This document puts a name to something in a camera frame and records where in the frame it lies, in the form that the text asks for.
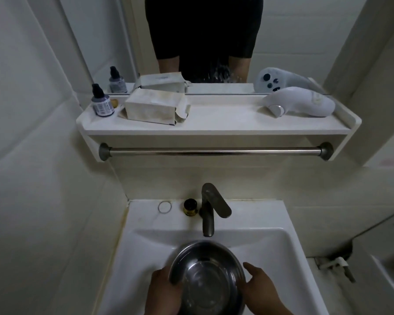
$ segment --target stainless steel bowl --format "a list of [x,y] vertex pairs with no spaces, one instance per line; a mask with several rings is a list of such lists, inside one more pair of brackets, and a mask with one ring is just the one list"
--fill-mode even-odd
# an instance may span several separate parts
[[236,281],[245,278],[231,251],[213,241],[195,241],[179,249],[169,280],[184,283],[179,315],[241,315],[242,295]]

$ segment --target faucet handle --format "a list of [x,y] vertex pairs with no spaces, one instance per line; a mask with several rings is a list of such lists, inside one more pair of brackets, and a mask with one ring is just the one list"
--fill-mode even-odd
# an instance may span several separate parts
[[219,217],[227,218],[231,216],[231,207],[213,184],[205,183],[201,188],[201,195],[202,201],[208,201]]

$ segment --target black shirt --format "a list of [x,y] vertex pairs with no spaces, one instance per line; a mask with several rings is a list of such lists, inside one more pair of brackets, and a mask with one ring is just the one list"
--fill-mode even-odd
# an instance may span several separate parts
[[263,0],[145,0],[156,58],[179,56],[193,83],[227,82],[229,56],[251,58]]

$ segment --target black bottle cap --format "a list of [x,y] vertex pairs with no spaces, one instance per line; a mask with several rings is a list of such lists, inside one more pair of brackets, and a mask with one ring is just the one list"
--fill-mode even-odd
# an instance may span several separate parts
[[92,94],[95,98],[104,98],[105,94],[99,84],[92,84]]
[[194,199],[187,199],[184,201],[184,209],[187,211],[194,211],[197,209],[197,201]]
[[117,71],[115,66],[111,66],[111,78],[113,79],[119,79],[120,78],[120,73]]

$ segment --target hand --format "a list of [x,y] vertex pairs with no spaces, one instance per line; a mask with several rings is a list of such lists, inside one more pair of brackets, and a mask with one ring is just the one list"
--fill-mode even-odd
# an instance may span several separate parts
[[154,271],[147,292],[144,315],[177,315],[181,307],[182,282],[169,282],[169,267]]
[[273,281],[263,269],[247,262],[243,266],[252,275],[252,279],[248,283],[242,279],[237,286],[249,310],[254,315],[292,315],[281,302]]

